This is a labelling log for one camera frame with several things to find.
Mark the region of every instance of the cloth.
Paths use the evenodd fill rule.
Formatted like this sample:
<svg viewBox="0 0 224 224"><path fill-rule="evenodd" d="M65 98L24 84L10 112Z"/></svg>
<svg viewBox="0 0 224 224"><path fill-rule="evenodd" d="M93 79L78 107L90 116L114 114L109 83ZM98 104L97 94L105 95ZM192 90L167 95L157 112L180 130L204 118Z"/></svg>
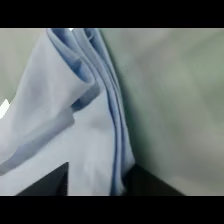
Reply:
<svg viewBox="0 0 224 224"><path fill-rule="evenodd" d="M0 133L1 175L52 150L70 163L72 195L124 191L122 177L134 157L119 83L98 29L46 30Z"/></svg>

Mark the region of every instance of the folded cloth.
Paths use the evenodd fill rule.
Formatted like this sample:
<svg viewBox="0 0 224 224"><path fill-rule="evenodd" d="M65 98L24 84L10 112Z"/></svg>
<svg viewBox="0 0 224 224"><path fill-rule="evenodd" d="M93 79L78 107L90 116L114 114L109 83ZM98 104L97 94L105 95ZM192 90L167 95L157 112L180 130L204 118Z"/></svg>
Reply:
<svg viewBox="0 0 224 224"><path fill-rule="evenodd" d="M1 175L54 150L70 164L70 195L124 191L122 177L134 158L119 83L98 29L47 29L0 132Z"/></svg>

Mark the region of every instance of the light blue fabric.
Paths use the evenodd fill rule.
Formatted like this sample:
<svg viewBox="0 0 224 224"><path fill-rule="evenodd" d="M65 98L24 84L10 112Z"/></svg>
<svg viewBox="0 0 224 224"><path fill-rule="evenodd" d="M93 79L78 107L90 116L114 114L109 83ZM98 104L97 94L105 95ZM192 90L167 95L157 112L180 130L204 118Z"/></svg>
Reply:
<svg viewBox="0 0 224 224"><path fill-rule="evenodd" d="M121 194L124 191L122 177L134 164L134 158L119 84L99 30L79 28L71 32L67 28L47 29L47 35L44 35L39 42L31 55L17 95L6 116L0 121L0 130L8 126L4 136L8 139L8 143L5 145L4 138L0 138L0 146L3 146L0 149L0 162L2 162L0 174L7 174L8 171L40 152L44 145L50 148L48 142L57 138L57 135L63 133L66 127L75 127L73 118L76 114L85 114L85 108L94 106L94 111L98 108L99 112L104 114L102 121L110 122L108 112L112 118L111 125L105 129L111 135L105 139L102 137L102 141L108 141L108 149L105 148L104 157L101 158L102 164L104 161L110 162L104 165L108 173L100 175L101 180L98 181L98 186L91 175L87 178L88 181L92 180L90 188L94 186L92 188L95 190L88 189L86 192L96 192L98 187L102 189L102 194L104 192L110 192L112 195ZM107 105L100 103L104 101L104 96ZM37 110L36 117L33 115L35 109ZM15 125L18 123L16 126L21 128L21 121L26 118L28 121L30 118L30 123L25 124L26 130L18 135L18 128L17 131L14 130ZM98 130L102 124L94 119L92 118L91 122L94 122ZM87 141L97 144L88 133L86 138ZM102 172L99 171L99 167L103 169L102 164L97 164L97 161L94 163L96 172ZM77 175L73 178L81 186L80 177Z"/></svg>

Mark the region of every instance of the white spot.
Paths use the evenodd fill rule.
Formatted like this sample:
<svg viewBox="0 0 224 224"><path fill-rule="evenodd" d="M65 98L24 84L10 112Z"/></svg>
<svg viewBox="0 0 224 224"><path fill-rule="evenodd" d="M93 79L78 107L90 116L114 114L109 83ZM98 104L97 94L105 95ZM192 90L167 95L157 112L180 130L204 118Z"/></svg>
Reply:
<svg viewBox="0 0 224 224"><path fill-rule="evenodd" d="M4 117L6 111L9 109L9 105L9 101L5 99L2 105L0 106L0 119Z"/></svg>

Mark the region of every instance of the pale green surface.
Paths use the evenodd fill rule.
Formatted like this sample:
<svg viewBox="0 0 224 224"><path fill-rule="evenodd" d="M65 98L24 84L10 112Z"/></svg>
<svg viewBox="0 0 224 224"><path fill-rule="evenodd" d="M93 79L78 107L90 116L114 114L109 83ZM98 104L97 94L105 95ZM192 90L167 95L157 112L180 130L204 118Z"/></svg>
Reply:
<svg viewBox="0 0 224 224"><path fill-rule="evenodd" d="M224 195L224 30L108 29L137 162L189 195Z"/></svg>
<svg viewBox="0 0 224 224"><path fill-rule="evenodd" d="M13 99L41 32L38 28L0 28L0 104Z"/></svg>

